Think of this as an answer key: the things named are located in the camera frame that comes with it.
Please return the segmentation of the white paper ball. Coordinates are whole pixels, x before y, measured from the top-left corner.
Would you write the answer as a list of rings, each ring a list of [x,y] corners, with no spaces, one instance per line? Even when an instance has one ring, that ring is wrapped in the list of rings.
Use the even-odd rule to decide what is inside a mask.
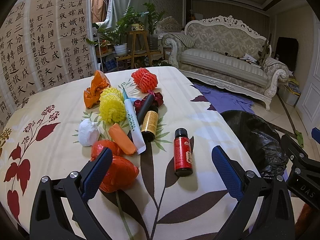
[[[83,120],[79,125],[78,141],[84,147],[92,146],[98,141],[100,130],[96,122],[90,119]]]

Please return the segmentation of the white panel door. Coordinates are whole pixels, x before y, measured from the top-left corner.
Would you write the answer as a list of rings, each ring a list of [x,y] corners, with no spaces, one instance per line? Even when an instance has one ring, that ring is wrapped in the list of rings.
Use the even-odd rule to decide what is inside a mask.
[[[308,78],[304,85],[301,96],[296,105],[296,111],[299,114],[302,123],[306,129],[307,135],[311,137],[311,130],[319,128],[319,19],[313,13],[313,53],[308,73]]]

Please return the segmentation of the white toothpaste tube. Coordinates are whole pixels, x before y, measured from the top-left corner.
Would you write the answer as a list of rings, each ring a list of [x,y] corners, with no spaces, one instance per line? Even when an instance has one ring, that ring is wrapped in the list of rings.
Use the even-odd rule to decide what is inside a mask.
[[[129,122],[131,137],[134,145],[137,148],[137,154],[141,154],[146,150],[146,145],[140,131],[140,125],[137,120],[133,104],[127,96],[126,90],[123,88],[124,105],[126,109],[126,117]]]

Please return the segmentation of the red plastic bag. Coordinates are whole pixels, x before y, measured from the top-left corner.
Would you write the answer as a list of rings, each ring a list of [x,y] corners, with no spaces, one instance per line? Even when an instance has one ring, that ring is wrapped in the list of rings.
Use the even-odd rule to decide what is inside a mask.
[[[112,193],[131,187],[139,174],[139,169],[121,156],[123,151],[115,142],[105,139],[95,142],[91,148],[91,161],[94,161],[105,147],[112,151],[113,160],[100,184],[100,189],[106,193]]]

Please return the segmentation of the tall dark green plant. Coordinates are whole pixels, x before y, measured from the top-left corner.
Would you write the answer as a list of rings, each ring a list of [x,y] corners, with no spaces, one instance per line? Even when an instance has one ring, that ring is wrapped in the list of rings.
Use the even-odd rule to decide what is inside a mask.
[[[147,18],[148,18],[148,44],[149,50],[157,50],[158,49],[158,36],[155,34],[157,24],[163,18],[165,14],[165,10],[160,12],[156,11],[156,7],[153,3],[145,2],[143,3],[144,7],[146,8]]]

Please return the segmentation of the gold label dark bottle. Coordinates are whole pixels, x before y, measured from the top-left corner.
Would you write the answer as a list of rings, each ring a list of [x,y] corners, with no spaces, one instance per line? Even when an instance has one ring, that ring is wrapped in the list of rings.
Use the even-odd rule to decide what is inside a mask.
[[[151,106],[142,123],[141,133],[145,142],[152,142],[156,136],[158,123],[158,107]]]

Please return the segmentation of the orange plastic bag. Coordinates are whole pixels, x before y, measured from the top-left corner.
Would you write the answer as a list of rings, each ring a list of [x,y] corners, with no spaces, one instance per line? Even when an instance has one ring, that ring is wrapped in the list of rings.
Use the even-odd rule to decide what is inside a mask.
[[[102,92],[108,87],[111,87],[109,79],[102,71],[96,70],[91,81],[91,86],[84,91],[86,108],[92,108],[97,105],[100,102]]]

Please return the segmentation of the black cylindrical tube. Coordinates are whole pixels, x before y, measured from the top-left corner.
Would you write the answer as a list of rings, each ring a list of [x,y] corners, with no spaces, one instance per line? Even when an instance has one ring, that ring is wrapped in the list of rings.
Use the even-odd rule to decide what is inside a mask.
[[[139,125],[142,127],[142,123],[144,120],[144,117],[148,111],[148,109],[151,107],[151,103],[152,103],[153,99],[149,98],[143,105],[142,109],[140,110],[140,112],[137,114],[137,120]]]

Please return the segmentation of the orange foam roll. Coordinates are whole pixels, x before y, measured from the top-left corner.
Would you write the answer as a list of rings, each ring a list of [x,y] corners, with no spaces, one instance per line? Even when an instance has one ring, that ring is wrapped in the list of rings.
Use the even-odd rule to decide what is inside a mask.
[[[133,155],[137,151],[134,143],[129,139],[118,123],[111,126],[108,133],[126,155]]]

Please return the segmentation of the calligraphy wall scroll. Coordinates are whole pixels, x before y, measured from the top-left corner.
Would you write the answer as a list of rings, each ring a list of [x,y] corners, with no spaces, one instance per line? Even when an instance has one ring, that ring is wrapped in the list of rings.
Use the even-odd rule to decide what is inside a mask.
[[[97,70],[91,0],[17,0],[1,26],[1,126],[30,96]]]

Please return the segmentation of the white potted green plant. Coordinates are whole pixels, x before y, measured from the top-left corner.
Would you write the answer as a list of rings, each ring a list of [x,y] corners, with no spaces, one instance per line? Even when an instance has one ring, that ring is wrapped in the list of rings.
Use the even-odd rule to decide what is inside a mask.
[[[124,44],[125,34],[131,29],[131,25],[134,24],[135,20],[139,20],[140,13],[136,12],[133,6],[128,6],[124,16],[116,22],[115,27],[107,28],[104,25],[101,25],[97,29],[97,38],[100,41],[106,41],[107,44],[112,44],[114,46],[120,46]],[[93,46],[103,45],[102,42],[92,41],[88,38],[85,41]]]

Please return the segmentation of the dark red wrapper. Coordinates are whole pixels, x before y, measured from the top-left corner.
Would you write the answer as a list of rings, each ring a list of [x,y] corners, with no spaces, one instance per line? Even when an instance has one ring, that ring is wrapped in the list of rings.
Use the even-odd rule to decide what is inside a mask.
[[[149,93],[148,95],[146,95],[144,98],[142,99],[137,99],[134,101],[133,106],[135,108],[136,113],[139,113],[140,110],[142,109],[144,103],[149,99],[153,99],[151,105],[152,106],[157,106],[160,107],[161,105],[163,105],[163,95],[160,92],[157,93]]]

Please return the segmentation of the grey storage box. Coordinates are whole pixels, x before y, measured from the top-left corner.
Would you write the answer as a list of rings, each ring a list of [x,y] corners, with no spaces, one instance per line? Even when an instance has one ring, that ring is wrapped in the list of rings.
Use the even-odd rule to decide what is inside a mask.
[[[294,76],[290,76],[286,84],[281,84],[278,90],[281,99],[290,106],[295,106],[300,98],[299,82]]]

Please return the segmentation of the yellow foam fruit net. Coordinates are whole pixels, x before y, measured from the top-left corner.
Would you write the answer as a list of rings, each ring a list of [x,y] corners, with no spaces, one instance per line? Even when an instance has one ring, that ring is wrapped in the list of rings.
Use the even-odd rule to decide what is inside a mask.
[[[107,123],[119,123],[126,118],[124,97],[121,91],[114,87],[107,87],[100,95],[100,116]]]

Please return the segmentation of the black lined trash bin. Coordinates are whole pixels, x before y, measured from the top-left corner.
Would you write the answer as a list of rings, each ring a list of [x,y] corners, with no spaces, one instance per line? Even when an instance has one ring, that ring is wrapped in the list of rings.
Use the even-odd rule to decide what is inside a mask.
[[[288,157],[284,153],[279,134],[261,117],[237,110],[221,113],[252,159],[261,177],[282,176]]]

